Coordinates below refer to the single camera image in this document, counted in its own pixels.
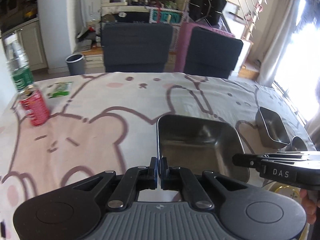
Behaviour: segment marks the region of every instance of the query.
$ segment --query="cabinet door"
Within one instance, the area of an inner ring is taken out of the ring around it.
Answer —
[[[23,26],[18,31],[18,40],[29,58],[31,71],[47,67],[38,22]]]

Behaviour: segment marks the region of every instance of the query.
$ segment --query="human hand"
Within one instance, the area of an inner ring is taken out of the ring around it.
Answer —
[[[320,207],[320,201],[318,201],[317,205],[308,197],[308,192],[305,189],[300,190],[301,197],[301,206],[304,208],[307,214],[307,222],[310,225],[313,225],[316,222],[316,210],[317,205]]]

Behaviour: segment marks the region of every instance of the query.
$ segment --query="pink cartoon tablecloth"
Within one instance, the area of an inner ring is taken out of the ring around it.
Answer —
[[[279,113],[289,137],[314,146],[289,106],[272,89],[183,73],[103,73],[38,82],[44,95],[72,81],[69,96],[46,98],[50,119],[33,127],[16,99],[0,119],[0,221],[6,239],[19,239],[12,216],[25,200],[105,170],[124,173],[157,156],[156,122],[180,114],[228,122],[246,153],[264,148],[255,124],[258,107]],[[249,183],[263,179],[250,171]],[[140,200],[171,201],[175,193],[141,192]]]

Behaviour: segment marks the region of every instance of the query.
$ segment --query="gray bin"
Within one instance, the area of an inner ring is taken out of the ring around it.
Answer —
[[[77,53],[67,57],[66,63],[68,64],[70,76],[83,75],[85,73],[83,54]]]

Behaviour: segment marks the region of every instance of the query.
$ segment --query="green plastic bottle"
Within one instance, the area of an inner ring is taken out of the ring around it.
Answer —
[[[34,82],[28,56],[17,41],[8,44],[6,48],[9,71],[17,90],[21,91]]]

